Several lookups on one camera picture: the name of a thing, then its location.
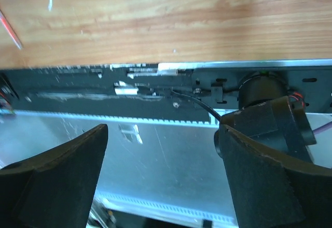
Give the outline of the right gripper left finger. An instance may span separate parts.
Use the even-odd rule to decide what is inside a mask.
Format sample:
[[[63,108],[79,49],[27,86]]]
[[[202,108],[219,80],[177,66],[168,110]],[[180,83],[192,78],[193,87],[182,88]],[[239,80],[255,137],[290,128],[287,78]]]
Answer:
[[[108,126],[1,169],[1,227],[86,227]]]

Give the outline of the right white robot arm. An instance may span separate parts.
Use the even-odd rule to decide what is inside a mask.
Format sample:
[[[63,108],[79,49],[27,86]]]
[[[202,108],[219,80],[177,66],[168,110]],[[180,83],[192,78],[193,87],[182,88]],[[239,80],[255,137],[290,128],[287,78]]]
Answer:
[[[331,67],[1,71],[1,225],[85,227],[93,201],[182,225],[331,227],[310,113]]]

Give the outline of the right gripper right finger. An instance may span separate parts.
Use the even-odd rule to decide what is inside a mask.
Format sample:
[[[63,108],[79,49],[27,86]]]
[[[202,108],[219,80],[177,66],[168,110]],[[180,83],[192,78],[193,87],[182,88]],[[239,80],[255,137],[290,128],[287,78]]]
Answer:
[[[331,227],[331,169],[291,157],[221,124],[223,159],[239,227]]]

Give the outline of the orange highlighter pen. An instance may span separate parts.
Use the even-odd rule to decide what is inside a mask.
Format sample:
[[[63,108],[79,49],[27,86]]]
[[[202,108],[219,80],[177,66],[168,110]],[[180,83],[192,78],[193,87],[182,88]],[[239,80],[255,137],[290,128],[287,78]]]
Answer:
[[[13,30],[10,23],[8,22],[8,20],[6,19],[6,17],[4,16],[4,14],[2,12],[1,12],[1,23],[2,23],[3,27],[5,28],[5,30],[7,31],[8,35],[11,37],[11,39],[15,43],[15,45],[18,47],[18,49],[21,50],[23,48],[23,45],[22,45],[19,37],[16,35],[15,31]]]

